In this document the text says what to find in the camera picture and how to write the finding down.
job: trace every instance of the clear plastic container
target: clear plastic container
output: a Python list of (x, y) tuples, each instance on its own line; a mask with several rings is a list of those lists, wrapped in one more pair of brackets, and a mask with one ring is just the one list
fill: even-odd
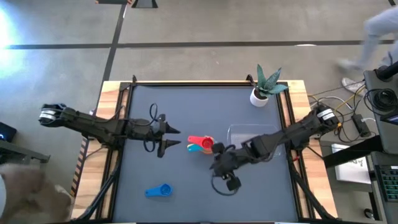
[[(262, 134), (273, 134), (277, 129), (268, 124), (232, 124), (228, 128), (227, 142), (233, 144), (237, 149), (241, 148), (241, 143)], [(275, 150), (274, 157), (285, 155), (284, 147), (279, 145)]]

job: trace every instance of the person's leg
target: person's leg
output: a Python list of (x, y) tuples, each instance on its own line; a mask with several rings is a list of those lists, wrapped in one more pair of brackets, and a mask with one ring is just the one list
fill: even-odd
[(368, 63), (379, 43), (380, 37), (386, 34), (398, 32), (398, 7), (388, 9), (367, 20), (364, 23), (364, 30), (366, 36), (363, 42), (361, 58), (358, 61), (340, 60), (338, 62), (342, 71), (345, 73), (351, 73), (353, 76), (352, 78), (343, 78), (341, 81), (342, 84), (346, 86), (346, 89), (351, 92), (355, 92), (361, 85), (363, 85), (362, 83), (353, 83), (363, 79), (362, 71), (368, 66)]
[(388, 51), (387, 55), (381, 60), (379, 66), (390, 66), (396, 61), (398, 61), (398, 39), (396, 39), (390, 51)]

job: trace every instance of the gray tabletop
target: gray tabletop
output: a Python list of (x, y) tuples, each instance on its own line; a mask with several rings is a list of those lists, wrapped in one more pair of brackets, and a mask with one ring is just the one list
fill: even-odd
[[(297, 221), (285, 152), (270, 162), (245, 165), (236, 171), (242, 187), (232, 197), (218, 195), (210, 184), (212, 155), (187, 151), (189, 135), (209, 135), (227, 142), (232, 124), (268, 124), (280, 130), (275, 97), (263, 108), (250, 104), (249, 87), (137, 86), (130, 118), (149, 119), (149, 106), (157, 103), (180, 140), (163, 158), (148, 153), (142, 142), (128, 140), (124, 147), (116, 196), (114, 222), (261, 222)], [(146, 198), (146, 189), (168, 183), (166, 198)], [(225, 182), (216, 187), (227, 192)]]

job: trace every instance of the red measuring cup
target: red measuring cup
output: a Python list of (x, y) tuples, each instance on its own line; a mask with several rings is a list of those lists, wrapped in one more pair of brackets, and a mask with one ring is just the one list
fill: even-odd
[(204, 149), (211, 150), (211, 147), (214, 145), (214, 140), (212, 137), (205, 136), (189, 136), (188, 142), (197, 144)]

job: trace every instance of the white label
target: white label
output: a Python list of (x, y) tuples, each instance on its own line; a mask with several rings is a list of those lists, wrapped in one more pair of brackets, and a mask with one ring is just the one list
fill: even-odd
[(40, 114), (39, 118), (47, 118), (47, 119), (51, 119), (51, 120), (55, 120), (55, 117), (49, 114)]
[(331, 109), (327, 109), (327, 110), (324, 110), (324, 111), (322, 111), (321, 113), (318, 113), (317, 114), (317, 117), (322, 117), (322, 116), (324, 116), (324, 115), (326, 115), (326, 114), (328, 114), (328, 113), (332, 113), (332, 110)]
[(335, 116), (334, 113), (330, 113), (330, 114), (324, 115), (324, 116), (322, 117), (322, 119), (323, 119), (324, 121), (326, 121), (327, 119), (332, 118), (332, 117), (334, 117), (334, 116)]
[(55, 114), (56, 112), (55, 112), (55, 111), (52, 111), (52, 110), (44, 110), (44, 111), (42, 111), (42, 113), (46, 113), (46, 114)]

